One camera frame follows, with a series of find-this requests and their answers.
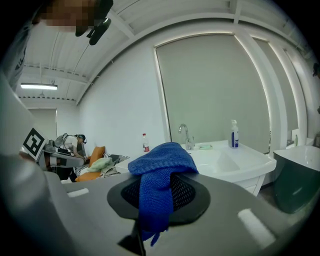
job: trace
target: floor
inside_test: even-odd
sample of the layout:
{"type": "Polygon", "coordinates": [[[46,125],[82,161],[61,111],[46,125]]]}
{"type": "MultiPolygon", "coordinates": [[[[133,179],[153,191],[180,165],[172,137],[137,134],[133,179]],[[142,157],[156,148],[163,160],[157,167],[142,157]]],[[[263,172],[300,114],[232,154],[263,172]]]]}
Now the floor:
{"type": "MultiPolygon", "coordinates": [[[[273,207],[277,208],[279,211],[281,211],[277,205],[276,202],[274,200],[274,187],[273,185],[270,185],[266,188],[263,188],[259,191],[259,194],[257,195],[258,198],[266,201],[267,203],[269,203],[270,205],[272,205],[273,207]]],[[[288,214],[283,212],[283,214],[285,214],[287,216],[287,220],[289,222],[290,225],[294,225],[297,222],[299,222],[300,220],[302,220],[303,218],[305,218],[306,216],[308,216],[308,213],[312,210],[313,208],[313,203],[315,202],[315,199],[317,197],[315,196],[313,198],[313,200],[311,200],[306,206],[304,206],[303,208],[301,208],[300,210],[296,211],[293,214],[288,214]]]]}

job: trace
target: green cloth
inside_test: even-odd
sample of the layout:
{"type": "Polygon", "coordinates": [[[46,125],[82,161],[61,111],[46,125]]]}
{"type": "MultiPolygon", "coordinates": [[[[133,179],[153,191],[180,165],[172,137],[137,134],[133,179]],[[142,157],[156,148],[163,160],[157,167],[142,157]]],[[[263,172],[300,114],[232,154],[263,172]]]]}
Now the green cloth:
{"type": "Polygon", "coordinates": [[[114,165],[112,158],[100,158],[97,161],[95,161],[91,167],[87,169],[88,172],[100,172],[102,169],[105,169],[107,167],[112,167],[114,165]]]}

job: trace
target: roller shade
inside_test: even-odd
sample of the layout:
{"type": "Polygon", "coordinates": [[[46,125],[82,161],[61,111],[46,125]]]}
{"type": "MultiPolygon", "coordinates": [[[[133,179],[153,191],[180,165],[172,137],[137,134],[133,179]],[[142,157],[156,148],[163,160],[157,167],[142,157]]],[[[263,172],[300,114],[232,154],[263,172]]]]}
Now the roller shade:
{"type": "Polygon", "coordinates": [[[203,35],[156,49],[171,140],[184,143],[180,124],[196,143],[226,140],[231,119],[239,141],[269,151],[269,111],[259,74],[233,35],[203,35]]]}
{"type": "Polygon", "coordinates": [[[57,138],[56,110],[55,109],[29,109],[35,118],[36,126],[49,140],[57,138]]]}
{"type": "Polygon", "coordinates": [[[279,80],[281,90],[284,97],[285,109],[286,109],[286,119],[288,123],[288,131],[298,129],[298,115],[297,107],[294,98],[294,93],[290,85],[288,76],[285,72],[284,67],[282,66],[279,58],[277,57],[274,50],[271,48],[268,42],[255,39],[257,44],[263,50],[267,58],[269,59],[275,74],[279,80]]]}

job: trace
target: black mesh grille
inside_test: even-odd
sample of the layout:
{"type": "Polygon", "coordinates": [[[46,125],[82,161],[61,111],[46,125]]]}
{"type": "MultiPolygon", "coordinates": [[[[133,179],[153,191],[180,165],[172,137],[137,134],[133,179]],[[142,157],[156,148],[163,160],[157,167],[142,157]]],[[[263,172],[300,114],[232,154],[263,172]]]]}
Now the black mesh grille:
{"type": "MultiPolygon", "coordinates": [[[[139,208],[140,181],[141,180],[139,179],[133,182],[121,191],[121,196],[137,209],[139,208]]],[[[173,199],[173,211],[186,206],[195,198],[196,190],[177,176],[172,175],[170,183],[173,199]]]]}

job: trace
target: white sink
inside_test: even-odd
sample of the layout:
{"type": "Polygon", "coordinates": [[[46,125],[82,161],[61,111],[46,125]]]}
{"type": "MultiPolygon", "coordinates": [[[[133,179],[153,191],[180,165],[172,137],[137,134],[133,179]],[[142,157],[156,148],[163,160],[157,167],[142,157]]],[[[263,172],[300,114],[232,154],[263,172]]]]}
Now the white sink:
{"type": "Polygon", "coordinates": [[[276,168],[276,160],[250,147],[239,144],[239,148],[230,148],[228,141],[197,143],[194,149],[187,150],[192,156],[200,174],[239,182],[252,179],[276,168]],[[199,149],[201,145],[211,145],[212,149],[199,149]]]}

